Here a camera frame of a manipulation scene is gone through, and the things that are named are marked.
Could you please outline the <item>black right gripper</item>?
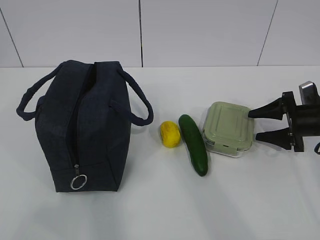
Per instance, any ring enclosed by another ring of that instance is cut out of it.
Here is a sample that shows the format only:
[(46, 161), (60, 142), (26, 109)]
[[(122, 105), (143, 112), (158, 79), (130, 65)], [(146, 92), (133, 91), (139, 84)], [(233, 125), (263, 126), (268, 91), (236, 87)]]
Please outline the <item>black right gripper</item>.
[(292, 91), (283, 92), (282, 98), (250, 110), (248, 117), (282, 120), (284, 113), (288, 117), (289, 129), (260, 132), (256, 134), (255, 139), (285, 150), (291, 150), (292, 137), (294, 151), (304, 152), (303, 137), (318, 137), (320, 135), (320, 102), (297, 105)]

